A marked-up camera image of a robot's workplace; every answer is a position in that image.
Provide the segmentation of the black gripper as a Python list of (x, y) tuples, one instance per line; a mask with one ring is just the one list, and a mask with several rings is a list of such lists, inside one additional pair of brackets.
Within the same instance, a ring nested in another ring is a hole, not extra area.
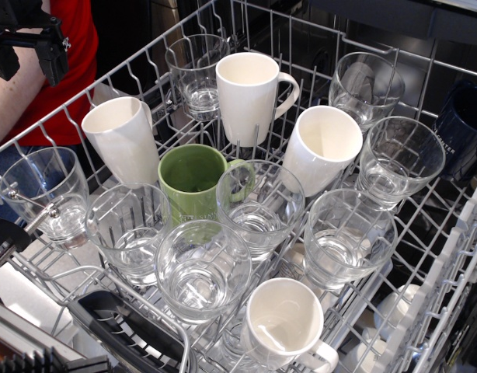
[(58, 85), (69, 70), (71, 46), (61, 25), (41, 1), (0, 1), (0, 78), (8, 81), (20, 69), (15, 49), (22, 47), (35, 51), (49, 85)]

